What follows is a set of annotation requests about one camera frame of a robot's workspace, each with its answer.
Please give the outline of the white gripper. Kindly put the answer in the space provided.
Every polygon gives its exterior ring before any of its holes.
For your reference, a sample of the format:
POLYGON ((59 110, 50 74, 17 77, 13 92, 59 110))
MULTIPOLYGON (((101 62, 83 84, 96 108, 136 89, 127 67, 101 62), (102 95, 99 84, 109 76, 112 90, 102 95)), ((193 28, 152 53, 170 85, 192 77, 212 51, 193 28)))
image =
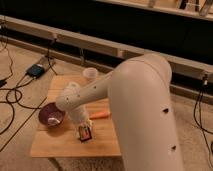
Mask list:
POLYGON ((89 126, 92 129, 93 122, 89 119, 89 113, 84 105, 68 111, 72 123, 78 127, 78 136, 81 137, 81 126, 89 126))

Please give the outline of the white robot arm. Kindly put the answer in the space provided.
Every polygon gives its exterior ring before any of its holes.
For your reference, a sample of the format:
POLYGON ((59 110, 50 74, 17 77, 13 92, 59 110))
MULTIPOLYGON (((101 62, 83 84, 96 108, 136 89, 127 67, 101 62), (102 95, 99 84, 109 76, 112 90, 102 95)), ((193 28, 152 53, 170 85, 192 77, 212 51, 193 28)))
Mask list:
POLYGON ((56 106, 71 111, 107 98, 125 171, 184 171, 171 78, 168 61, 148 53, 122 62, 76 92, 62 91, 56 106))

